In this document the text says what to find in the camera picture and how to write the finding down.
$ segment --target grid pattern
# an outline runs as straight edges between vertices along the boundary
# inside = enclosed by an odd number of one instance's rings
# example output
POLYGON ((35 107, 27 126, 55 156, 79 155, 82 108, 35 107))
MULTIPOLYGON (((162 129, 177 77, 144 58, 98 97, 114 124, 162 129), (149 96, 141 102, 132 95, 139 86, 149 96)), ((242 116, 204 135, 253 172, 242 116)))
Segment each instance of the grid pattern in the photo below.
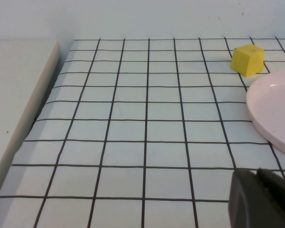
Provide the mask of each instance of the grid pattern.
POLYGON ((75 40, 1 188, 0 227, 230 227, 234 169, 285 178, 246 105, 281 70, 285 39, 75 40), (265 67, 244 78, 230 61, 249 43, 265 67))

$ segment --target yellow cube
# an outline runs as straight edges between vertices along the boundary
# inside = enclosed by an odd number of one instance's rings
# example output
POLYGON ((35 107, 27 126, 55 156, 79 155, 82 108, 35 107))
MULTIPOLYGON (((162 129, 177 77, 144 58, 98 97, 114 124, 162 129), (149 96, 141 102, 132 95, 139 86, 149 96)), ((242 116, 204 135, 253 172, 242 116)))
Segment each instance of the yellow cube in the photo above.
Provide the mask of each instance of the yellow cube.
POLYGON ((236 47, 233 50, 231 68, 247 77, 259 73, 263 70, 264 50, 248 44, 242 47, 236 47))

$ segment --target black grid line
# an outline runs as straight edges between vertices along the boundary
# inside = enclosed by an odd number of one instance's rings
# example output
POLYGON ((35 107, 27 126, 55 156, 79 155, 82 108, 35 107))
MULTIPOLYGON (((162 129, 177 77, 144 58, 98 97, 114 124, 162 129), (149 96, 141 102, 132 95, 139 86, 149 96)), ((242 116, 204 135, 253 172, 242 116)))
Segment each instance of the black grid line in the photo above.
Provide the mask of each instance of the black grid line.
MULTIPOLYGON (((93 66, 93 62, 94 62, 96 53, 97 53, 97 51, 95 51, 95 54, 94 54, 93 60, 92 60, 92 62, 91 62, 91 66, 90 66, 89 72, 91 71, 91 68, 92 68, 92 66, 93 66)), ((80 93, 80 96, 79 96, 79 99, 78 99, 78 102, 77 102, 77 105, 76 105, 76 108, 75 108, 75 111, 74 111, 74 114, 73 114, 73 117, 72 117, 72 121, 71 121, 70 126, 69 126, 69 128, 68 128, 68 130, 67 130, 66 136, 65 136, 65 138, 64 138, 64 140, 63 140, 62 146, 61 146, 60 151, 59 151, 59 154, 58 154, 58 156, 57 156, 56 165, 58 165, 58 162, 59 162, 61 153, 62 153, 63 148, 64 148, 64 146, 65 146, 65 144, 66 144, 66 141, 67 141, 68 134, 70 133, 70 130, 71 130, 71 128, 72 128, 72 125, 73 125, 73 122, 74 122, 74 119, 75 119, 75 116, 76 116, 76 113, 77 113, 77 110, 78 110, 78 107, 79 107, 79 104, 80 104, 80 100, 81 100, 82 94, 83 94, 84 89, 85 89, 85 85, 86 85, 86 83, 87 83, 87 81, 88 81, 88 79, 89 79, 89 75, 90 75, 90 74, 88 73, 87 76, 86 76, 85 84, 84 84, 84 86, 83 86, 83 88, 82 88, 82 90, 81 90, 81 93, 80 93)), ((49 184, 48 184, 48 187, 47 187, 47 190, 46 190, 44 199, 43 199, 43 201, 42 201, 42 204, 41 204, 41 206, 40 206, 39 212, 38 212, 37 217, 36 217, 36 220, 35 220, 34 228, 36 228, 37 225, 38 225, 38 222, 39 222, 39 219, 40 219, 40 215, 41 215, 41 212, 42 212, 42 210, 43 210, 44 204, 45 204, 45 202, 46 202, 46 197, 48 196, 48 192, 49 192, 49 189, 50 189, 50 187, 51 187, 51 185, 52 185, 53 178, 54 178, 54 176, 55 176, 56 170, 57 170, 57 166, 55 166, 54 169, 53 169, 53 173, 52 173, 52 175, 51 175, 51 178, 50 178, 50 181, 49 181, 49 184)))
MULTIPOLYGON (((95 51, 94 49, 73 49, 73 50, 70 50, 70 52, 73 52, 73 51, 84 51, 84 52, 87 52, 87 51, 95 51)), ((98 51, 107 51, 107 52, 121 52, 121 50, 109 50, 109 49, 99 49, 98 51)), ((150 50, 150 53, 152 52, 173 52, 172 49, 158 49, 158 50, 150 50)), ((177 50, 178 52, 200 52, 200 50, 177 50)), ((204 51, 214 51, 214 52, 225 52, 225 51, 228 51, 228 50, 225 50, 225 49, 216 49, 216 50, 213 50, 213 49, 205 49, 204 51)), ((264 49, 264 51, 282 51, 282 50, 279 50, 279 49, 264 49)), ((124 50, 124 52, 147 52, 147 50, 124 50)), ((76 62, 76 61, 82 61, 82 62, 91 62, 91 60, 68 60, 66 61, 66 63, 68 62, 76 62)), ((118 60, 95 60, 95 62, 118 62, 118 60)), ((135 61, 135 60, 123 60, 123 62, 147 62, 147 61, 135 61)), ((150 62, 173 62, 173 61, 150 61, 150 62)), ((183 61, 180 61, 180 62, 200 62, 200 61, 192 61, 192 60, 183 60, 183 61)), ((208 60, 207 62, 226 62, 226 60, 208 60)))
MULTIPOLYGON (((54 167, 55 164, 12 164, 15 167, 54 167)), ((188 167, 176 167, 176 166, 143 166, 143 165, 80 165, 80 164, 58 164, 58 167, 83 167, 83 168, 120 168, 120 169, 165 169, 165 170, 187 170, 188 167)), ((257 171, 259 168, 242 168, 249 171, 257 171)), ((190 167, 190 170, 235 170, 231 167, 190 167)), ((268 169, 270 171, 281 171, 280 169, 268 169)))
MULTIPOLYGON (((147 64, 147 89, 146 89, 146 106, 145 106, 145 127, 144 127, 144 148, 143 148, 143 182, 142 182, 142 198, 146 197, 146 167, 147 167, 147 139, 148 139, 148 94, 149 94, 149 60, 150 60, 150 39, 148 40, 148 64, 147 64)), ((142 200, 142 224, 144 228, 144 212, 145 200, 142 200)))
MULTIPOLYGON (((103 160, 104 160, 105 147, 106 147, 108 134, 109 134, 110 122, 111 122, 113 106, 114 106, 114 99, 115 99, 115 94, 116 94, 116 90, 117 90, 118 78, 119 78, 119 72, 120 72, 120 67, 121 67, 122 59, 123 59, 124 43, 125 43, 125 39, 123 40, 123 49, 122 49, 121 55, 120 55, 120 62, 119 62, 119 66, 118 66, 117 76, 116 76, 116 83, 115 83, 114 92, 113 92, 113 98, 112 98, 112 104, 111 104, 111 109, 110 109, 110 114, 109 114, 109 120, 108 120, 108 125, 107 125, 107 129, 106 129, 106 133, 105 133, 105 138, 104 138, 104 146, 103 146, 103 150, 102 150, 101 158, 100 158, 100 162, 99 162, 100 167, 98 169, 98 175, 97 175, 97 180, 96 180, 96 184, 95 184, 94 198, 96 198, 98 185, 99 185, 99 181, 100 181, 101 167, 102 167, 102 163, 103 163, 103 160)), ((89 221, 88 221, 88 225, 87 225, 88 228, 90 228, 90 226, 91 226, 93 212, 94 212, 94 207, 95 207, 95 200, 93 200, 93 202, 92 202, 90 216, 89 216, 89 221)))
MULTIPOLYGON (((47 120, 64 120, 64 121, 70 121, 72 119, 60 119, 60 118, 49 118, 49 119, 39 119, 36 120, 36 122, 40 121, 47 121, 47 120)), ((75 121, 108 121, 109 119, 74 119, 75 121)), ((111 119, 111 121, 138 121, 138 122, 145 122, 143 119, 111 119)), ((152 119, 148 120, 150 122, 183 122, 183 120, 159 120, 159 119, 152 119)), ((202 122, 202 123, 215 123, 220 122, 220 120, 184 120, 185 122, 202 122)), ((223 120, 223 122, 249 122, 251 123, 251 120, 223 120)))
MULTIPOLYGON (((82 87, 82 85, 58 85, 58 86, 55 86, 53 87, 53 89, 56 89, 56 88, 61 88, 61 87, 82 87)), ((113 88, 114 86, 113 85, 87 85, 87 87, 90 87, 90 88, 108 88, 108 87, 111 87, 113 88)), ((149 88, 178 88, 178 86, 165 86, 165 85, 150 85, 148 86, 149 88)), ((207 88, 207 87, 211 87, 209 85, 192 85, 192 86, 181 86, 181 88, 207 88)), ((241 85, 214 85, 213 87, 246 87, 246 86, 241 86, 241 85)), ((142 85, 119 85, 118 88, 146 88, 146 86, 142 86, 142 85)))
MULTIPOLYGON (((0 199, 23 198, 23 199, 44 199, 43 196, 0 196, 0 199)), ((85 196, 48 196, 46 199, 76 199, 76 200, 149 200, 149 201, 184 201, 184 202, 212 202, 212 203, 228 203, 228 200, 219 199, 182 199, 182 198, 140 198, 140 197, 85 197, 85 196)))
POLYGON ((206 71, 207 71, 207 74, 208 74, 209 83, 210 83, 210 85, 211 85, 211 90, 212 90, 212 93, 213 93, 213 98, 214 98, 214 101, 215 101, 215 104, 216 104, 216 107, 217 107, 217 110, 218 110, 218 115, 219 115, 220 123, 221 123, 222 129, 223 129, 223 132, 224 132, 224 136, 225 136, 226 144, 227 144, 227 147, 228 147, 228 151, 229 151, 229 153, 230 153, 230 157, 231 157, 231 160, 232 160, 233 167, 236 168, 237 166, 236 166, 236 163, 235 163, 235 160, 234 160, 232 151, 231 151, 230 143, 229 143, 229 141, 228 141, 227 133, 226 133, 225 126, 224 126, 224 123, 223 123, 223 119, 222 119, 222 115, 221 115, 220 110, 219 110, 219 106, 218 106, 219 104, 218 104, 218 101, 217 101, 217 98, 216 98, 216 95, 215 95, 215 92, 214 92, 214 88, 213 88, 213 85, 212 85, 210 73, 209 73, 209 71, 208 71, 207 62, 206 62, 206 59, 205 59, 205 56, 204 56, 204 52, 203 52, 203 47, 202 47, 202 44, 201 44, 201 40, 199 39, 199 41, 200 41, 200 42, 199 42, 200 50, 201 50, 201 53, 202 53, 202 55, 203 55, 203 59, 204 59, 204 62, 205 62, 205 68, 206 68, 206 71))
MULTIPOLYGON (((266 63, 264 63, 264 66, 266 67, 268 73, 270 73, 268 67, 266 66, 266 63)), ((276 160, 276 163, 277 163, 277 165, 278 165, 278 167, 279 167, 279 169, 280 169, 280 171, 281 171, 281 173, 282 173, 282 176, 283 176, 283 178, 284 178, 284 180, 285 180, 285 174, 284 174, 284 172, 283 172, 283 169, 282 169, 281 163, 280 163, 280 161, 279 161, 279 158, 277 157, 276 152, 275 152, 275 150, 274 150, 274 148, 273 148, 273 146, 272 146, 272 143, 271 143, 270 141, 268 141, 268 140, 267 140, 267 142, 268 142, 268 144, 269 144, 269 146, 270 146, 271 152, 272 152, 272 154, 274 155, 275 160, 276 160)))
POLYGON ((181 109, 181 117, 182 117, 182 126, 183 126, 183 130, 184 130, 184 139, 185 139, 185 147, 186 147, 186 155, 187 155, 187 163, 188 163, 188 171, 189 171, 189 181, 190 181, 190 188, 191 188, 191 197, 192 197, 194 222, 195 222, 195 228, 198 228, 199 227, 199 222, 198 222, 198 215, 197 215, 196 205, 195 205, 195 196, 194 196, 192 173, 191 173, 191 170, 190 170, 190 167, 191 167, 190 155, 189 155, 189 148, 188 148, 186 123, 185 123, 185 117, 184 117, 184 108, 183 108, 182 97, 181 97, 181 87, 180 87, 181 86, 181 82, 180 82, 179 67, 178 67, 178 61, 177 61, 177 52, 176 52, 175 39, 173 40, 173 43, 174 43, 174 54, 175 54, 175 65, 176 65, 177 81, 178 81, 178 84, 179 84, 180 105, 181 105, 180 109, 181 109))
MULTIPOLYGON (((150 39, 153 40, 220 40, 224 38, 170 38, 170 39, 150 39)), ((235 40, 241 40, 241 39, 247 39, 249 38, 227 38, 227 39, 235 39, 235 40)), ((254 39, 265 39, 265 40, 274 40, 275 38, 254 38, 254 39)), ((74 39, 74 41, 97 41, 98 39, 74 39)), ((123 41, 124 39, 101 39, 103 41, 123 41)), ((149 39, 126 39, 126 41, 148 41, 149 39)))
MULTIPOLYGON (((50 101, 45 104, 47 105, 47 104, 56 103, 56 102, 75 103, 76 101, 58 100, 58 101, 50 101)), ((81 101, 81 103, 111 103, 111 101, 81 101)), ((145 101, 114 101, 113 103, 146 103, 146 102, 145 101)), ((179 102, 174 102, 174 101, 148 101, 148 103, 179 104, 179 102)), ((246 104, 246 102, 241 102, 241 101, 220 101, 217 103, 218 104, 225 104, 225 103, 246 104)), ((183 104, 215 104, 215 102, 183 102, 183 104)))
POLYGON ((277 42, 279 43, 279 45, 280 45, 281 49, 282 49, 282 50, 284 51, 284 53, 285 53, 285 49, 283 48, 283 46, 282 46, 281 42, 279 41, 279 39, 278 39, 277 37, 275 37, 275 38, 276 38, 277 42))
MULTIPOLYGON (((282 50, 265 50, 265 51, 282 51, 282 50)), ((91 60, 68 60, 65 63, 71 63, 71 62, 91 62, 91 60)), ((113 62, 113 63, 118 63, 119 61, 117 60, 95 60, 94 62, 113 62)), ((136 61, 122 61, 123 63, 147 63, 148 61, 143 61, 143 60, 136 60, 136 61)), ((150 63, 174 63, 174 61, 172 60, 153 60, 153 61, 149 61, 150 63)), ((179 63, 203 63, 203 60, 181 60, 179 61, 179 63)), ((206 62, 231 62, 231 60, 207 60, 206 62)), ((285 61, 283 60, 264 60, 264 62, 270 62, 270 63, 285 63, 285 61)))
MULTIPOLYGON (((88 72, 81 72, 81 71, 76 71, 76 72, 64 72, 60 73, 59 75, 65 75, 65 74, 87 74, 88 72)), ((147 72, 122 72, 121 74, 131 74, 131 75, 145 75, 147 72)), ((91 72, 91 74, 116 74, 116 72, 91 72)), ((170 74, 175 74, 173 72, 154 72, 150 73, 153 75, 170 75, 170 74)), ((181 72, 180 75, 195 75, 195 74, 206 74, 206 72, 181 72)), ((224 74, 224 75, 234 75, 236 73, 231 73, 231 72, 209 72, 209 74, 224 74)), ((267 73, 257 73, 257 75, 266 75, 267 73)))
MULTIPOLYGON (((36 140, 25 140, 25 142, 61 142, 63 139, 36 139, 36 140)), ((83 140, 83 139, 67 139, 70 142, 99 142, 103 143, 104 140, 83 140)), ((107 140, 107 143, 143 143, 144 140, 107 140)), ((147 143, 185 143, 184 141, 147 141, 147 143)), ((200 142, 200 141, 188 141, 188 143, 195 144, 255 144, 255 145, 268 145, 267 142, 200 142)))

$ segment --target white grid surface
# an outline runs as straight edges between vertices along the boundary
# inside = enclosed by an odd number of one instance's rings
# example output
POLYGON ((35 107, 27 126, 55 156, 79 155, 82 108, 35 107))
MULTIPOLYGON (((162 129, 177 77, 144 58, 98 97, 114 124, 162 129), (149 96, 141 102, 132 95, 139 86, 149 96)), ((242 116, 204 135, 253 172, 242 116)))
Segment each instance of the white grid surface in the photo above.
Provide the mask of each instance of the white grid surface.
POLYGON ((230 227, 236 168, 285 178, 246 91, 285 71, 285 39, 75 40, 0 191, 0 228, 230 227), (265 49, 262 73, 232 49, 265 49))

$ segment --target pink dish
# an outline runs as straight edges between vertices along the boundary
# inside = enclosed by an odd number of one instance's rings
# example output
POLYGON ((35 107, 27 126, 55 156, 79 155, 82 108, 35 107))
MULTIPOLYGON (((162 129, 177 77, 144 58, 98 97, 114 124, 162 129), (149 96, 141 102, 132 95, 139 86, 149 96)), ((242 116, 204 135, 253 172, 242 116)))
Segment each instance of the pink dish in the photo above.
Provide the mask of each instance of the pink dish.
POLYGON ((255 81, 247 92, 247 106, 257 130, 285 153, 285 72, 255 81))

